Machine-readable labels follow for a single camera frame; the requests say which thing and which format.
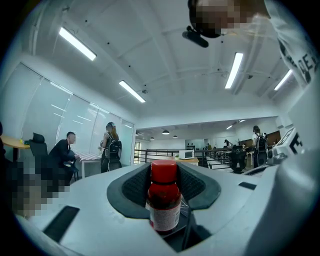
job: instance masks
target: black backpack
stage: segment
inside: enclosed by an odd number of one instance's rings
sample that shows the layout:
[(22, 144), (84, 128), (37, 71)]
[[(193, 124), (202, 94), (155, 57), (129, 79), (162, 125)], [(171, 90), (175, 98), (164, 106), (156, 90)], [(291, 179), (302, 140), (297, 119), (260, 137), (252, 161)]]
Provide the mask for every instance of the black backpack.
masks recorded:
[(259, 135), (256, 138), (255, 149), (258, 152), (266, 151), (268, 147), (267, 139), (263, 135)]

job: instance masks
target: glass door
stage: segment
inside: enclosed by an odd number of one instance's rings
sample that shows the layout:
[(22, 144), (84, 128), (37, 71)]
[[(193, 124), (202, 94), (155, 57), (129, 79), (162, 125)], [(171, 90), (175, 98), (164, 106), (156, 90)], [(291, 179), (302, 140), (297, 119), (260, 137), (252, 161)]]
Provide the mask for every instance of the glass door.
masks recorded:
[(131, 165), (131, 156), (132, 156), (132, 144), (133, 144), (133, 135), (134, 135), (134, 125), (133, 123), (122, 120), (121, 123), (121, 138), (122, 143), (122, 152), (120, 162), (122, 166)]

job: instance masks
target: bottle label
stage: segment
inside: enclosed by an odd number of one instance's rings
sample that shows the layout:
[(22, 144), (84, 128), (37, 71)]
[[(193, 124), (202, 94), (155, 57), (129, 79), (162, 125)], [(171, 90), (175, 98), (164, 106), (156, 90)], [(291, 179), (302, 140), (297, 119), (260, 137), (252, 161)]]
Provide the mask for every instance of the bottle label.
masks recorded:
[(150, 221), (154, 230), (169, 231), (172, 230), (179, 222), (180, 205), (172, 209), (155, 209), (147, 203), (145, 207), (150, 211)]

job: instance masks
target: red bottle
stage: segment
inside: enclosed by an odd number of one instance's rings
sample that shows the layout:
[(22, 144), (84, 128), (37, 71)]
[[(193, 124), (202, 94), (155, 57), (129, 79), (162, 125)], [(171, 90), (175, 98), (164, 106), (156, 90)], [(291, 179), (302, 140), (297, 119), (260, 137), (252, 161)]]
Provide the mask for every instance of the red bottle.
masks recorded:
[(155, 160), (151, 182), (145, 206), (150, 211), (150, 224), (160, 235), (167, 235), (178, 225), (180, 216), (182, 196), (176, 184), (176, 162)]

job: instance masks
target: white ceiling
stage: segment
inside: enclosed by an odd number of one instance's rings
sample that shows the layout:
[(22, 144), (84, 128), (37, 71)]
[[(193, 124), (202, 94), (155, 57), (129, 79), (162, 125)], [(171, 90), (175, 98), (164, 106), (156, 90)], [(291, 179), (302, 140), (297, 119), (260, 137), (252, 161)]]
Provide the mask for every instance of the white ceiling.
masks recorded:
[[(34, 15), (36, 21), (39, 12)], [(244, 59), (229, 95), (269, 100), (281, 93), (273, 88), (288, 68), (268, 20), (209, 39), (209, 48), (182, 37), (188, 24), (187, 0), (55, 0), (44, 9), (35, 54), (138, 114), (164, 100), (174, 105), (196, 94), (218, 98), (236, 52), (244, 53)], [(60, 37), (61, 26), (95, 52), (96, 59), (90, 61)], [(33, 44), (27, 39), (26, 46)], [(146, 103), (119, 86), (121, 80)]]

